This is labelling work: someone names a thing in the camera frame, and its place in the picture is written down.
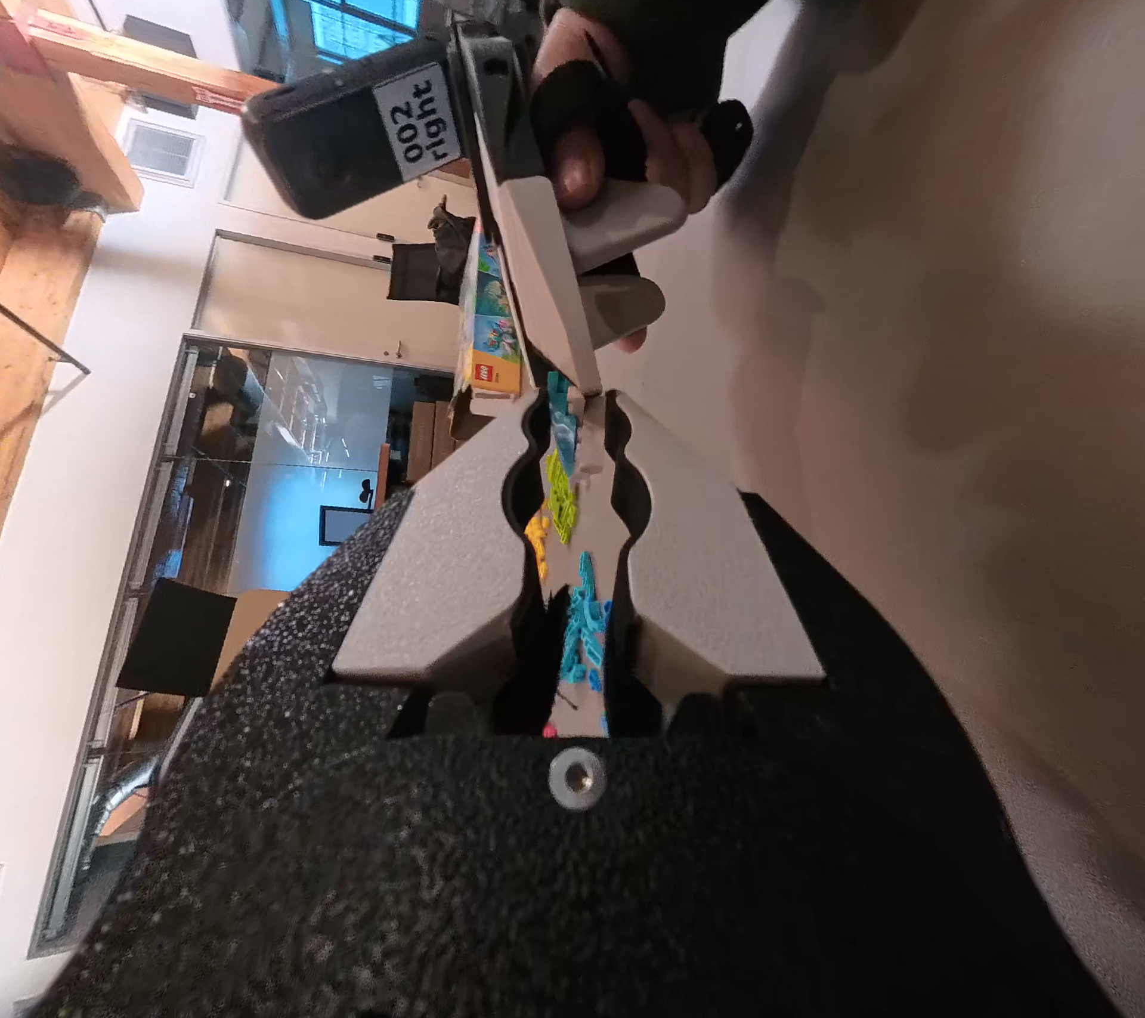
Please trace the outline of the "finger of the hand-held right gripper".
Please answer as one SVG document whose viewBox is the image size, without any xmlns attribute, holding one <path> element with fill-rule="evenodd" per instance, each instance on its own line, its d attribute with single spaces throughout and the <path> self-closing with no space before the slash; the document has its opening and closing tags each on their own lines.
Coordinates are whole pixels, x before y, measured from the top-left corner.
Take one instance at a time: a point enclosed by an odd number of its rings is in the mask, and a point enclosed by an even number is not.
<svg viewBox="0 0 1145 1018">
<path fill-rule="evenodd" d="M 602 382 L 581 285 L 548 180 L 524 177 L 495 184 L 493 218 L 524 339 L 581 393 L 600 395 Z"/>
</svg>

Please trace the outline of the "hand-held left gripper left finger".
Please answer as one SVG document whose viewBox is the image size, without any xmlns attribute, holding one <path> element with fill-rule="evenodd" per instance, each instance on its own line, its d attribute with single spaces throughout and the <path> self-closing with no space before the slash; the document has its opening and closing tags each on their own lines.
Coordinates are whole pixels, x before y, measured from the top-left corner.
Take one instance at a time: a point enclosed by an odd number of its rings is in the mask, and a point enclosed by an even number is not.
<svg viewBox="0 0 1145 1018">
<path fill-rule="evenodd" d="M 332 671 L 344 682 L 498 692 L 539 593 L 524 528 L 540 508 L 547 398 L 510 402 L 413 488 Z"/>
</svg>

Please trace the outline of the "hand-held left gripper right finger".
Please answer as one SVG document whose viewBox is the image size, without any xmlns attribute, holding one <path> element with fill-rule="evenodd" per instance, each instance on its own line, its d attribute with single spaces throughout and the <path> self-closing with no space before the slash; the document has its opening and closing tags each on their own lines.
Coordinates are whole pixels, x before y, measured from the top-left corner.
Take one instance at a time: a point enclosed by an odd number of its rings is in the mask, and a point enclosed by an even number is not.
<svg viewBox="0 0 1145 1018">
<path fill-rule="evenodd" d="M 627 530 L 616 649 L 657 701 L 826 671 L 745 502 L 634 398 L 606 407 L 610 505 Z"/>
</svg>

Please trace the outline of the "teal and white lego model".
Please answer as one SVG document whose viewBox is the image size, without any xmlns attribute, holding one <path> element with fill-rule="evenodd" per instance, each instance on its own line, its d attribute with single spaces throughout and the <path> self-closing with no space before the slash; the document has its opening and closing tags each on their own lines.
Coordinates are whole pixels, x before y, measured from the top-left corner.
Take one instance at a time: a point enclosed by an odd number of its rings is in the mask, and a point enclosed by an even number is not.
<svg viewBox="0 0 1145 1018">
<path fill-rule="evenodd" d="M 572 494 L 585 494 L 610 464 L 606 449 L 607 397 L 584 393 L 552 370 L 547 374 L 551 437 Z"/>
</svg>

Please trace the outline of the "yellow lego box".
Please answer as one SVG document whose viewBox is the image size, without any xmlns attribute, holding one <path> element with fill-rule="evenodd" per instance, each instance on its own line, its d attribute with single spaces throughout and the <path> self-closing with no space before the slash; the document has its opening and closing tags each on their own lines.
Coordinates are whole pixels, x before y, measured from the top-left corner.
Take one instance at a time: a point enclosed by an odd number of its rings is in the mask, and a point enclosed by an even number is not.
<svg viewBox="0 0 1145 1018">
<path fill-rule="evenodd" d="M 469 240 L 459 291 L 460 333 L 456 394 L 472 390 L 495 400 L 515 398 L 522 390 L 523 353 L 498 248 L 479 224 Z"/>
</svg>

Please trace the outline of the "pile of yellow lego pieces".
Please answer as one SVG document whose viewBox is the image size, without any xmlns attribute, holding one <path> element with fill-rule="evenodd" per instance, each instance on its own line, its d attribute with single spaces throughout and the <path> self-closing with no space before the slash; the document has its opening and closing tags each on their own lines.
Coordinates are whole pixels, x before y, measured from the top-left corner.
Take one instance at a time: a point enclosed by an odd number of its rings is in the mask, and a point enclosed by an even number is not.
<svg viewBox="0 0 1145 1018">
<path fill-rule="evenodd" d="M 544 499 L 524 527 L 524 537 L 534 549 L 538 581 L 542 584 L 548 577 L 547 537 L 551 524 L 552 518 L 548 502 Z"/>
</svg>

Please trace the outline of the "pile of blue lego pieces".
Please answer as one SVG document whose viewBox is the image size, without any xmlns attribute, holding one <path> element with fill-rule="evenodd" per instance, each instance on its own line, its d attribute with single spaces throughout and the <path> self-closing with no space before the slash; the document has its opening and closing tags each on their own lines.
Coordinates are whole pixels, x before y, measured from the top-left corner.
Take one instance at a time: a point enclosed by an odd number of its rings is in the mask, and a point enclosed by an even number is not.
<svg viewBox="0 0 1145 1018">
<path fill-rule="evenodd" d="M 569 590 L 560 682 L 587 682 L 594 693 L 605 690 L 605 640 L 610 611 L 611 601 L 598 599 L 592 557 L 582 552 L 581 584 Z"/>
</svg>

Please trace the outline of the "pile of lime lego pieces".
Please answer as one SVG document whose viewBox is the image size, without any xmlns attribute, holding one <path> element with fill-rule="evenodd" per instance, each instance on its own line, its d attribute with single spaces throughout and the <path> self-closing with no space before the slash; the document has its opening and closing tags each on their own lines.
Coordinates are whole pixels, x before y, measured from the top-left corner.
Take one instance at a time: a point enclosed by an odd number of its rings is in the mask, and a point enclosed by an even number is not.
<svg viewBox="0 0 1145 1018">
<path fill-rule="evenodd" d="M 560 543 L 569 546 L 577 524 L 578 499 L 577 491 L 564 469 L 564 461 L 562 461 L 558 449 L 553 449 L 547 455 L 545 472 L 548 483 L 547 502 L 551 524 L 555 529 Z"/>
</svg>

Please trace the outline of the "person's right hand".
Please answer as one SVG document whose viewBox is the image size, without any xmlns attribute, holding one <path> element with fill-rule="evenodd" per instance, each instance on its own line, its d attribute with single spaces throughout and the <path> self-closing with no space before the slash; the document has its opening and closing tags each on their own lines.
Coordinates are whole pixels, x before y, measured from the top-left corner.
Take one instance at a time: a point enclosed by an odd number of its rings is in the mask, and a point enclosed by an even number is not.
<svg viewBox="0 0 1145 1018">
<path fill-rule="evenodd" d="M 631 78 L 629 54 L 603 23 L 570 8 L 560 8 L 546 26 L 534 62 L 534 87 L 572 61 L 605 63 L 617 81 Z M 718 187 L 713 152 L 697 123 L 679 116 L 664 118 L 640 98 L 629 109 L 646 143 L 646 177 L 672 188 L 689 214 L 704 210 Z M 574 127 L 554 145 L 547 163 L 556 200 L 567 212 L 585 208 L 605 186 L 605 148 L 590 127 Z"/>
</svg>

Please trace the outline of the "computer monitor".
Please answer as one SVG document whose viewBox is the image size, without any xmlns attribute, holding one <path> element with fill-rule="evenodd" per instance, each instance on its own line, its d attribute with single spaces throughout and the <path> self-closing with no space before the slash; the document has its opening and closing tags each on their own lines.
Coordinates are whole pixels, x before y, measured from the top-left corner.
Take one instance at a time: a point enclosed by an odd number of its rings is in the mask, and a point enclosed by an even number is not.
<svg viewBox="0 0 1145 1018">
<path fill-rule="evenodd" d="M 364 506 L 322 505 L 318 510 L 318 543 L 322 547 L 337 547 L 352 538 L 373 510 Z"/>
</svg>

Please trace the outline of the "black office chair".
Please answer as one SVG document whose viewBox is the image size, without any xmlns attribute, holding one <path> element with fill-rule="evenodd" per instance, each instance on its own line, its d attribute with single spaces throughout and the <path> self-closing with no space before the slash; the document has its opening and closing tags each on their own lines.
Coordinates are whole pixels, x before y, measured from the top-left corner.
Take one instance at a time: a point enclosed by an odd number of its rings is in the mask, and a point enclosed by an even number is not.
<svg viewBox="0 0 1145 1018">
<path fill-rule="evenodd" d="M 444 197 L 428 221 L 429 243 L 393 244 L 388 300 L 458 306 L 477 218 L 457 215 Z"/>
</svg>

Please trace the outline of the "wooden ceiling beam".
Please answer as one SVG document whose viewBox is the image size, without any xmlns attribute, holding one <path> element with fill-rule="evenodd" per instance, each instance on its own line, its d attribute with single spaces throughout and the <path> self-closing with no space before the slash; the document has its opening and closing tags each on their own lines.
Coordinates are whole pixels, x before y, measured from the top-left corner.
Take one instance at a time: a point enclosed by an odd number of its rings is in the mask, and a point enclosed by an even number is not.
<svg viewBox="0 0 1145 1018">
<path fill-rule="evenodd" d="M 240 113 L 277 82 L 106 32 L 42 9 L 21 21 L 24 40 L 56 71 L 114 82 L 187 106 Z"/>
</svg>

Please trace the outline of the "black chair with tan back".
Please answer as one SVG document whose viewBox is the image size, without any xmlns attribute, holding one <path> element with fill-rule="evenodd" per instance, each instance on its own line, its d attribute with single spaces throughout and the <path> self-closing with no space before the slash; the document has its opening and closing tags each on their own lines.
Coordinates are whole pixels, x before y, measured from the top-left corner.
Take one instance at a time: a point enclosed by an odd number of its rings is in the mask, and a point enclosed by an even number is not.
<svg viewBox="0 0 1145 1018">
<path fill-rule="evenodd" d="M 207 696 L 286 598 L 286 592 L 277 590 L 220 595 L 180 581 L 157 581 L 123 660 L 117 687 L 187 699 Z"/>
</svg>

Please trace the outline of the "black ceiling speaker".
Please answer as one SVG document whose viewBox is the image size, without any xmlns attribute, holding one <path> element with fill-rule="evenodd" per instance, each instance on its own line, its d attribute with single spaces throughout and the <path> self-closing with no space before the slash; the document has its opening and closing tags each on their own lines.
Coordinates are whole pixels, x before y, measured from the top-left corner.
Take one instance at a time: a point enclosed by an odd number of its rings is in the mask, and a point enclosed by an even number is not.
<svg viewBox="0 0 1145 1018">
<path fill-rule="evenodd" d="M 68 163 L 48 153 L 2 143 L 1 190 L 11 202 L 33 208 L 79 211 L 106 220 L 106 202 L 87 191 Z"/>
</svg>

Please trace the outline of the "white wall vent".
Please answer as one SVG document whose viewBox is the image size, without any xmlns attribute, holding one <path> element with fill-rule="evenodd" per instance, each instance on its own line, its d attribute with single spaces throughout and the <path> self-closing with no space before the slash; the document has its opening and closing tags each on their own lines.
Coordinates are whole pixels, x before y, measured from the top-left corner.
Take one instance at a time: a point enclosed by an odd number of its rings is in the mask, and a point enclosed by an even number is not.
<svg viewBox="0 0 1145 1018">
<path fill-rule="evenodd" d="M 194 187 L 206 139 L 161 123 L 129 117 L 123 124 L 123 153 L 141 177 Z"/>
</svg>

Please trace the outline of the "silver air duct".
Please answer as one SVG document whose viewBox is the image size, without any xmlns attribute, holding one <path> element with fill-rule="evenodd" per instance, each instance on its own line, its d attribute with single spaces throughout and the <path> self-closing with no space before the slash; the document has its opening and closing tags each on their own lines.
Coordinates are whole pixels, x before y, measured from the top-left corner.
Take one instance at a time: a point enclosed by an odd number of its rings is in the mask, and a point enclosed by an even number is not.
<svg viewBox="0 0 1145 1018">
<path fill-rule="evenodd" d="M 123 771 L 98 800 L 93 824 L 93 849 L 134 844 L 142 831 L 161 760 L 152 757 Z"/>
</svg>

